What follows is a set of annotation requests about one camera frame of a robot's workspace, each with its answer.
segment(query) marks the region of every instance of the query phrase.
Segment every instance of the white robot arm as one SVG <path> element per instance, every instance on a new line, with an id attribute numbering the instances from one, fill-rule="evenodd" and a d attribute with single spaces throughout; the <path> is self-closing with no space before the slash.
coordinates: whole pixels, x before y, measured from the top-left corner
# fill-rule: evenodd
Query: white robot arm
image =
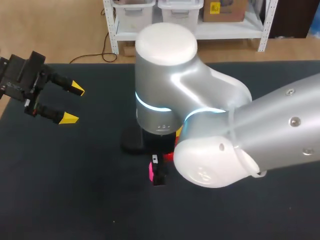
<path id="1" fill-rule="evenodd" d="M 166 135 L 183 125 L 173 161 L 194 184 L 220 188 L 320 159 L 320 75 L 252 101 L 198 58 L 189 30 L 157 23 L 137 36 L 135 88 L 141 128 Z"/>

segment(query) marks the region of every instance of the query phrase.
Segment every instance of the black table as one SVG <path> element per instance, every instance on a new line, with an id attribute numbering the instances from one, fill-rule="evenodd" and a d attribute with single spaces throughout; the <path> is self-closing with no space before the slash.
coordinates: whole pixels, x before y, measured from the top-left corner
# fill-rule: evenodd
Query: black table
<path id="1" fill-rule="evenodd" d="M 319 61 L 210 66 L 243 81 L 254 99 L 320 72 Z M 220 189 L 196 186 L 170 164 L 167 185 L 153 187 L 149 158 L 120 150 L 135 119 L 134 66 L 53 67 L 86 92 L 48 85 L 43 103 L 80 119 L 55 125 L 9 102 L 0 120 L 1 240 L 320 239 L 320 162 Z"/>

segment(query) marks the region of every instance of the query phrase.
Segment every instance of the white joint cap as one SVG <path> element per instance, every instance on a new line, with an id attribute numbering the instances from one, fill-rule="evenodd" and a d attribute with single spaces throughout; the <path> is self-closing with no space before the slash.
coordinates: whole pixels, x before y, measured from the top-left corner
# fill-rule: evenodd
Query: white joint cap
<path id="1" fill-rule="evenodd" d="M 167 22 L 144 28 L 136 37 L 136 52 L 148 62 L 175 66 L 197 54 L 197 40 L 187 28 Z"/>
<path id="2" fill-rule="evenodd" d="M 212 136 L 187 139 L 174 149 L 173 162 L 188 181 L 206 188 L 221 188 L 259 173 L 257 163 L 243 150 L 243 166 L 234 146 L 225 137 Z"/>

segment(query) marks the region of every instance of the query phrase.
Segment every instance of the wooden floor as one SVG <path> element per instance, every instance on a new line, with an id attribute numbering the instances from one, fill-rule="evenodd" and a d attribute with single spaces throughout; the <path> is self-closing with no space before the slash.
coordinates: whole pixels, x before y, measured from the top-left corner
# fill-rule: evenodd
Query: wooden floor
<path id="1" fill-rule="evenodd" d="M 107 33 L 102 9 L 103 0 L 1 0 L 0 56 L 27 58 L 35 50 L 46 56 L 47 63 L 68 63 L 79 55 L 101 53 Z M 318 39 L 270 39 L 265 52 L 256 52 L 258 43 L 242 39 L 199 41 L 198 53 L 207 63 L 320 60 Z M 106 50 L 111 51 L 109 41 Z M 134 57 L 122 55 L 116 61 L 134 62 Z M 103 61 L 96 56 L 77 63 Z"/>

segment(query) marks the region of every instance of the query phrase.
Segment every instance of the white plastic bin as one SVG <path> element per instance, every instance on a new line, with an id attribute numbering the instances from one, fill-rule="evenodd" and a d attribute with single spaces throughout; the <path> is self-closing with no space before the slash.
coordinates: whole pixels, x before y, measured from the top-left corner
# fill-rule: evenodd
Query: white plastic bin
<path id="1" fill-rule="evenodd" d="M 194 32 L 198 24 L 199 10 L 204 6 L 204 0 L 158 0 L 165 23 L 179 24 Z"/>
<path id="2" fill-rule="evenodd" d="M 119 19 L 122 32 L 138 33 L 152 24 L 153 6 L 156 0 L 147 0 L 144 4 L 116 4 L 112 2 Z"/>

